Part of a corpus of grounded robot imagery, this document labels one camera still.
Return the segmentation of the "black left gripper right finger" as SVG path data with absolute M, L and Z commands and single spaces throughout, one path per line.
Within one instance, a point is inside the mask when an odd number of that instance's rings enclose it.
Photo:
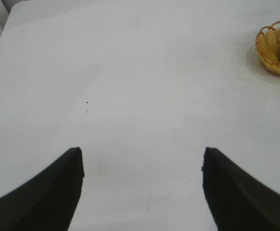
M 220 150 L 204 153 L 203 191 L 219 231 L 280 231 L 280 194 Z

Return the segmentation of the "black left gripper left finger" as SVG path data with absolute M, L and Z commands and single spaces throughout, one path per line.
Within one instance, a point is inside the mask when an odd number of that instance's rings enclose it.
M 66 231 L 84 178 L 82 151 L 68 149 L 35 177 L 0 197 L 0 231 Z

